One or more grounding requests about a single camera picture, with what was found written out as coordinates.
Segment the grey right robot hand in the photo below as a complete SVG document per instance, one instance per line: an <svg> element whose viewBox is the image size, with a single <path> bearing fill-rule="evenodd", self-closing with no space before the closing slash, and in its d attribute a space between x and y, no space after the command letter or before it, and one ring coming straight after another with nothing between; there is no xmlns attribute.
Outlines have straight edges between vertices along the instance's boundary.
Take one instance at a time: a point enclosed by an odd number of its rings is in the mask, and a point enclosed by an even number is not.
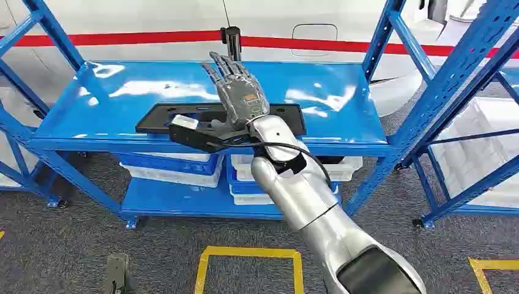
<svg viewBox="0 0 519 294"><path fill-rule="evenodd" d="M233 130L244 130L253 120L270 113L269 102L260 83L241 62L214 51L209 52L209 56L218 71L207 62L201 66L215 85L226 111L226 123Z"/></svg>

